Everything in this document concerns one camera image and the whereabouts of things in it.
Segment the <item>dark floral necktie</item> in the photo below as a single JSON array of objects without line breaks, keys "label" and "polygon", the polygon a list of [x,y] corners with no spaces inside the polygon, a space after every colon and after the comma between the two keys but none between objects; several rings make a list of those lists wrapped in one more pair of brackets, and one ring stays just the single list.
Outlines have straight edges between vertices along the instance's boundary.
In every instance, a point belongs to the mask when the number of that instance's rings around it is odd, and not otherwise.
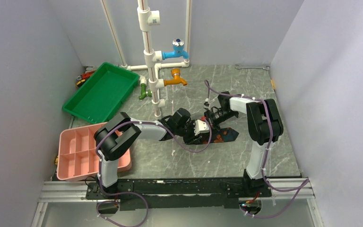
[{"label": "dark floral necktie", "polygon": [[201,133],[199,135],[198,144],[233,142],[239,136],[239,132],[230,127],[221,128],[219,130],[213,129],[211,132],[211,139],[209,139],[209,132]]}]

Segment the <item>green plastic tray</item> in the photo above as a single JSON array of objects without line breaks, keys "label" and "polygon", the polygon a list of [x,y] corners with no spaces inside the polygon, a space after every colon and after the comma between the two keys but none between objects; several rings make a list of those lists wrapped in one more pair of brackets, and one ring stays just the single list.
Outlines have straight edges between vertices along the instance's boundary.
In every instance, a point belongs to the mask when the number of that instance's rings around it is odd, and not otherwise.
[{"label": "green plastic tray", "polygon": [[62,110],[91,124],[111,119],[139,84],[139,75],[104,62]]}]

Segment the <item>pink compartment organizer box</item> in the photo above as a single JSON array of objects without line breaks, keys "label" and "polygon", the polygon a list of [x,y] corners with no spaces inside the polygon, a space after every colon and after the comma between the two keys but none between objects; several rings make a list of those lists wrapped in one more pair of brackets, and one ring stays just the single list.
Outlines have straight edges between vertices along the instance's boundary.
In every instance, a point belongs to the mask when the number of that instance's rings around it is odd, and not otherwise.
[{"label": "pink compartment organizer box", "polygon": [[76,182],[99,177],[100,157],[96,154],[94,134],[105,123],[64,130],[60,134],[56,176]]}]

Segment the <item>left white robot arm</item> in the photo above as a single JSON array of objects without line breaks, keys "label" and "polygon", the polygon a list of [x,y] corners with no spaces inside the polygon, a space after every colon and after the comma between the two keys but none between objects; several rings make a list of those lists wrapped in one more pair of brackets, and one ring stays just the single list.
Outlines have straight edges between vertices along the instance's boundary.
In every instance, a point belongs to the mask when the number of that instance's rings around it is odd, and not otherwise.
[{"label": "left white robot arm", "polygon": [[206,119],[192,120],[183,108],[156,121],[141,121],[125,112],[116,114],[94,134],[99,156],[98,192],[106,199],[116,194],[119,159],[136,140],[166,141],[177,136],[183,138],[182,147],[196,141],[209,144],[212,130]]}]

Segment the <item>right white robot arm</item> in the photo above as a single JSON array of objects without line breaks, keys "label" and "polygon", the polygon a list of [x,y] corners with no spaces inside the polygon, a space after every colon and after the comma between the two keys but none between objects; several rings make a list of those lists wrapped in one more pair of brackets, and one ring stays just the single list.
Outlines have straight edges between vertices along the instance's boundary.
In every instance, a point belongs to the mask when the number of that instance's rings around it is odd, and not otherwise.
[{"label": "right white robot arm", "polygon": [[260,187],[268,185],[265,174],[268,154],[284,132],[276,102],[274,99],[233,96],[227,91],[219,93],[217,98],[220,107],[209,108],[208,102],[204,104],[204,116],[214,129],[219,130],[219,124],[238,117],[240,113],[247,117],[248,133],[253,143],[241,186],[245,195],[253,196]]}]

